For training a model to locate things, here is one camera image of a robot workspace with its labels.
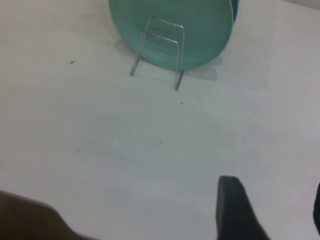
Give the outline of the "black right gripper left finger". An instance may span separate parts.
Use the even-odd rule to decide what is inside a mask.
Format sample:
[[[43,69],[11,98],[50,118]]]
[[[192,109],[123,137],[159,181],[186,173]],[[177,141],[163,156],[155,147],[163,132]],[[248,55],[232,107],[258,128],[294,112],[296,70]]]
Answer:
[[[218,240],[269,239],[237,177],[224,175],[218,180],[216,229]]]

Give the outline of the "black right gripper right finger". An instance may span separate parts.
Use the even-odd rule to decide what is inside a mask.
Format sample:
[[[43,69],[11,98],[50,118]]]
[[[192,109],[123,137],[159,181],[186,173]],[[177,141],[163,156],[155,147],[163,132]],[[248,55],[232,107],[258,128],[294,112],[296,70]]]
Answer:
[[[320,184],[318,184],[313,205],[313,221],[316,227],[320,226]]]

